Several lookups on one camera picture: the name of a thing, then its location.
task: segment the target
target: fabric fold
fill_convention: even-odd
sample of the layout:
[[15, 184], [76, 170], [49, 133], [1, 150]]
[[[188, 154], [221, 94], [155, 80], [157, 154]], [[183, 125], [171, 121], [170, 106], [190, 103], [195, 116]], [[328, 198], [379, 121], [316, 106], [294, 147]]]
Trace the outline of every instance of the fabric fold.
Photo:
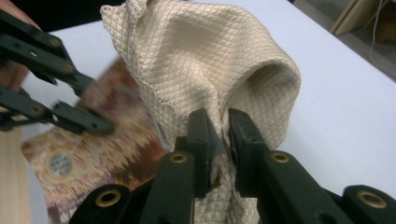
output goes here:
[[[300, 75], [250, 13], [178, 0], [128, 0], [119, 7], [104, 6], [101, 13], [115, 49], [171, 144], [186, 135], [188, 115], [200, 108], [225, 143], [229, 108], [249, 113], [269, 148], [282, 143]], [[254, 201], [241, 199], [233, 188], [228, 155], [214, 163], [221, 185], [196, 202], [195, 222], [257, 223]]]

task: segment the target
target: circular hole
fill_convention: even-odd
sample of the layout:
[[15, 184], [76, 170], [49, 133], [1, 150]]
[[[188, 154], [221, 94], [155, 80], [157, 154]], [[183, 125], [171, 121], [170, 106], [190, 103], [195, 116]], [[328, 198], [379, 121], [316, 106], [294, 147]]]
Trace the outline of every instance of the circular hole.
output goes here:
[[102, 201], [105, 203], [111, 202], [116, 198], [116, 195], [113, 193], [108, 193], [102, 197]]
[[319, 213], [317, 215], [317, 219], [323, 224], [336, 224], [337, 221], [330, 215]]
[[281, 153], [274, 153], [274, 154], [272, 154], [271, 158], [277, 162], [288, 162], [289, 161], [289, 157], [286, 155], [283, 155]]
[[175, 163], [182, 163], [187, 160], [187, 157], [183, 154], [176, 154], [171, 157], [171, 161]]
[[107, 190], [100, 193], [96, 198], [96, 205], [99, 207], [109, 207], [117, 203], [121, 198], [121, 194], [116, 189]]
[[358, 198], [365, 204], [372, 206], [374, 208], [385, 208], [387, 207], [387, 202], [378, 195], [369, 192], [367, 190], [360, 190], [358, 192]]

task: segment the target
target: diamond-patterned fabric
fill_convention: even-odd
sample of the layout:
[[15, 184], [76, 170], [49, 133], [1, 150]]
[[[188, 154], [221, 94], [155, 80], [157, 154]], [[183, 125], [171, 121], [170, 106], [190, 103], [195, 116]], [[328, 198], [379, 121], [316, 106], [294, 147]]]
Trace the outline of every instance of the diamond-patterned fabric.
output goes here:
[[[269, 148], [286, 135], [300, 89], [292, 59], [239, 7], [179, 0], [128, 0], [101, 9], [114, 46], [170, 143], [205, 108], [227, 144], [228, 109], [252, 117]], [[195, 203], [195, 223], [257, 223], [255, 201], [235, 191], [227, 154], [214, 160], [220, 185]]]

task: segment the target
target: metal screw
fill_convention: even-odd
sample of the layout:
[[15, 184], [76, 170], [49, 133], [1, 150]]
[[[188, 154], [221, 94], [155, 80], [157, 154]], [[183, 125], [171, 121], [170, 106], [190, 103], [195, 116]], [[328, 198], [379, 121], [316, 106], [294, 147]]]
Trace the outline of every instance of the metal screw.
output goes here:
[[383, 198], [367, 190], [360, 190], [358, 192], [358, 198], [373, 208], [386, 208], [388, 206]]
[[109, 207], [117, 203], [121, 198], [121, 193], [116, 189], [110, 189], [105, 192], [100, 193], [96, 197], [96, 205], [99, 207]]
[[49, 40], [49, 42], [51, 43], [51, 45], [52, 45], [53, 47], [58, 48], [59, 46], [61, 46], [61, 42], [59, 42], [59, 40], [58, 40], [57, 38], [55, 38], [55, 37], [51, 38], [51, 39]]
[[40, 114], [40, 113], [43, 111], [43, 109], [41, 108], [40, 105], [33, 105], [30, 109], [31, 109], [31, 110], [33, 111], [33, 113], [35, 113], [35, 114]]
[[71, 73], [71, 72], [73, 72], [73, 70], [74, 70], [74, 68], [73, 68], [73, 66], [70, 63], [65, 63], [64, 64], [64, 71], [66, 73]]
[[176, 154], [171, 157], [171, 162], [182, 163], [187, 160], [187, 157], [183, 154]]
[[287, 155], [284, 155], [279, 152], [273, 153], [271, 155], [271, 159], [273, 159], [273, 161], [277, 161], [277, 162], [288, 162], [289, 161], [289, 157]]

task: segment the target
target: textured fabric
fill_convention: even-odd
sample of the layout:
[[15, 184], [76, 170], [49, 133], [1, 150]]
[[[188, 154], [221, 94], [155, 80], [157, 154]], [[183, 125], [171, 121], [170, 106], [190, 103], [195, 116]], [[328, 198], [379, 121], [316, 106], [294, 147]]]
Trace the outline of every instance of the textured fabric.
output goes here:
[[[167, 140], [186, 135], [205, 108], [227, 144], [228, 109], [252, 117], [271, 149], [286, 135], [300, 75], [262, 24], [244, 9], [177, 0], [128, 0], [101, 9], [114, 46]], [[195, 223], [257, 223], [255, 201], [235, 192], [227, 154], [214, 160], [219, 186], [195, 203]]]

